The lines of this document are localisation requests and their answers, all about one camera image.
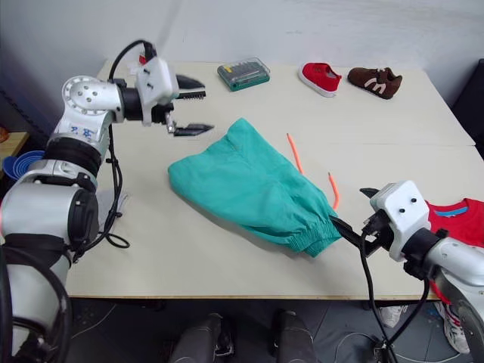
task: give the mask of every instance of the red t-shirt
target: red t-shirt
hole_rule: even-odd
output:
[[[448,231],[448,235],[471,246],[484,247],[484,203],[465,198],[452,206],[429,206],[430,230],[437,232],[440,228]],[[442,295],[431,281],[436,295],[447,304],[450,301]]]

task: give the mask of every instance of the white wall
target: white wall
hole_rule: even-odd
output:
[[[169,60],[420,67],[451,104],[484,57],[484,2],[2,0],[0,32],[3,79],[52,123],[65,79],[140,37]]]

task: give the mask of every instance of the gray floor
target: gray floor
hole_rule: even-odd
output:
[[[74,332],[89,328],[103,318],[113,303],[100,300],[75,301]],[[277,308],[294,310],[315,338],[322,363],[332,363],[336,346],[351,332],[379,337],[371,311],[360,302],[316,300],[169,300],[165,306],[126,305],[120,303],[96,328],[72,340],[68,363],[162,363],[180,333],[210,312],[230,315],[237,325],[237,354],[234,362],[275,362],[267,350],[272,315]],[[352,336],[341,346],[337,361],[361,363],[369,360],[369,339]],[[395,351],[406,357],[440,361],[456,352],[445,339],[442,319],[433,304],[427,303],[421,314],[396,342]],[[461,355],[454,363],[469,363]],[[400,363],[408,362],[400,358]]]

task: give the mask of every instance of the blue bowl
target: blue bowl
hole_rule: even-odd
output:
[[[6,157],[3,160],[3,170],[13,180],[18,180],[25,174],[30,165],[44,157],[43,150],[34,150],[24,153],[19,157]]]

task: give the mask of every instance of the brown sneaker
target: brown sneaker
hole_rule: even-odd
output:
[[[359,88],[389,100],[399,90],[402,76],[395,76],[388,67],[384,70],[353,68],[348,73],[348,80]]]

